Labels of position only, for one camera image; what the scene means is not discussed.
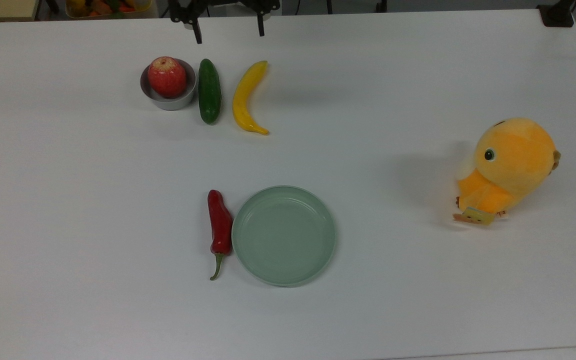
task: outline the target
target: toy eye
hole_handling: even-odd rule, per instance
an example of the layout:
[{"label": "toy eye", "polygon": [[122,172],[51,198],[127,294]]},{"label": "toy eye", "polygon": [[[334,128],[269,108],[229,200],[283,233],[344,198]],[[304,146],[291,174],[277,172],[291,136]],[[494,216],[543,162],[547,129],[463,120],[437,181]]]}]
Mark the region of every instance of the toy eye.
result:
[{"label": "toy eye", "polygon": [[495,159],[495,151],[491,148],[487,148],[486,152],[484,152],[484,159],[486,159],[489,162],[494,161]]}]

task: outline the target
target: red chili pepper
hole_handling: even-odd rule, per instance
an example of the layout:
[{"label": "red chili pepper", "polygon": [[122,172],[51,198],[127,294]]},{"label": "red chili pepper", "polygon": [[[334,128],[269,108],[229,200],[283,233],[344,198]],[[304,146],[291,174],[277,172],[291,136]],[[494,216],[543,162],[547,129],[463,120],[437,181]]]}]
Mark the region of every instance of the red chili pepper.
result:
[{"label": "red chili pepper", "polygon": [[233,217],[224,204],[222,193],[217,190],[208,192],[208,212],[210,225],[212,225],[212,244],[210,251],[217,259],[217,269],[210,280],[215,280],[222,266],[224,256],[233,250],[231,231],[233,230]]}]

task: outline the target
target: green plate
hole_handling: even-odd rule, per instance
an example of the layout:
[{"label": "green plate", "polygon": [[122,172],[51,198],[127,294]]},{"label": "green plate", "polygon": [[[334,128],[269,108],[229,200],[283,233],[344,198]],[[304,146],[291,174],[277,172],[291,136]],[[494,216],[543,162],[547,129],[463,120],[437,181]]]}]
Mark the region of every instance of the green plate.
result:
[{"label": "green plate", "polygon": [[302,285],[317,276],[335,243],[335,223],[326,205],[299,187],[259,191],[232,224],[232,246],[244,268],[279,287]]}]

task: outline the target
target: chili pepper stem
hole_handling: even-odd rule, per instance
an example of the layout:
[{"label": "chili pepper stem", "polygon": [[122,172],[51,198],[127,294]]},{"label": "chili pepper stem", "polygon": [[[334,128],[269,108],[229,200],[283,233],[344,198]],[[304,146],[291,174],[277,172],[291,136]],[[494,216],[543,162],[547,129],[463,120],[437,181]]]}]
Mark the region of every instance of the chili pepper stem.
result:
[{"label": "chili pepper stem", "polygon": [[217,260],[217,269],[215,269],[214,275],[210,278],[210,280],[217,279],[217,275],[219,274],[219,269],[222,267],[222,260],[224,260],[224,254],[223,253],[215,253],[214,257]]}]

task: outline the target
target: plush chick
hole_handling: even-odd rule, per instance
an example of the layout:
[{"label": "plush chick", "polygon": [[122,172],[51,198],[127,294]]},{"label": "plush chick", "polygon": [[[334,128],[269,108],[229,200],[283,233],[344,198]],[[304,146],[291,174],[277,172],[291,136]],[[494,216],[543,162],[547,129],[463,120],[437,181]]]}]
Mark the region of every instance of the plush chick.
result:
[{"label": "plush chick", "polygon": [[459,209],[496,214],[514,207],[541,185],[560,157],[553,139],[535,121],[496,123],[477,143],[473,171],[457,182]]}]

